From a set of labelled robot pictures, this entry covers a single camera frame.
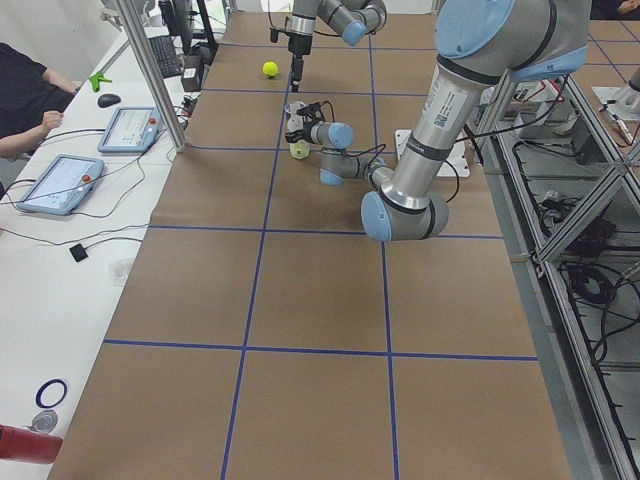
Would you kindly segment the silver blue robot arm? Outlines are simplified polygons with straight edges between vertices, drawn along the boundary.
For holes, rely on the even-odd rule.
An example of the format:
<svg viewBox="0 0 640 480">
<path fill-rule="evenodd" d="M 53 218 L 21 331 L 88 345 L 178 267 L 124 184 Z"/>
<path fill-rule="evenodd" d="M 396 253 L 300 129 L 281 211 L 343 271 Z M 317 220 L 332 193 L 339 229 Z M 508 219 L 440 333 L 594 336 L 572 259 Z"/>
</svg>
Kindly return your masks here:
<svg viewBox="0 0 640 480">
<path fill-rule="evenodd" d="M 357 45 L 366 35 L 380 31 L 386 24 L 387 8 L 383 1 L 304 0 L 295 1 L 292 17 L 284 33 L 290 67 L 291 91 L 297 93 L 303 76 L 304 57 L 311 53 L 316 20 L 322 20 L 330 30 L 349 46 Z"/>
<path fill-rule="evenodd" d="M 505 72 L 515 81 L 554 79 L 585 61 L 588 1 L 447 1 L 435 26 L 436 69 L 416 126 L 395 168 L 347 154 L 350 126 L 327 122 L 318 107 L 292 103 L 285 139 L 322 148 L 320 179 L 363 178 L 366 234 L 377 241 L 422 240 L 442 231 L 448 206 L 429 188 L 484 90 Z"/>
</svg>

